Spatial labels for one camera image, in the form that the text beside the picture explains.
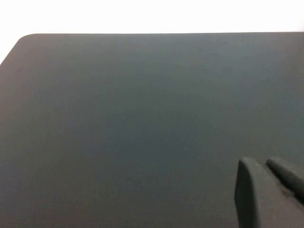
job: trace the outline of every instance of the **dark gray panel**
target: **dark gray panel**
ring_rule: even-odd
[[[236,227],[239,158],[303,164],[303,42],[23,37],[0,65],[0,225]]]

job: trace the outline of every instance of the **white background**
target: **white background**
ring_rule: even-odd
[[[31,33],[304,31],[304,0],[2,0],[0,63]]]

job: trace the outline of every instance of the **matte black surface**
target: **matte black surface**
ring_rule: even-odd
[[[0,65],[0,226],[236,227],[240,157],[304,162],[303,43],[22,38]]]

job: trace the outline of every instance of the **black plastic object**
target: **black plastic object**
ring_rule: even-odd
[[[239,227],[303,227],[304,205],[297,198],[303,191],[301,172],[279,158],[268,159],[266,165],[241,159],[235,188]]]
[[[237,227],[239,158],[304,163],[303,42],[21,38],[0,65],[0,227]]]

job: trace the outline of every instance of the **rounded corner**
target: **rounded corner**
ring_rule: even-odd
[[[31,34],[24,35],[18,39],[17,43],[20,43],[20,42],[23,42],[23,41],[26,41],[29,39],[33,39],[33,37],[36,37],[38,35],[39,35],[38,33],[31,33]]]

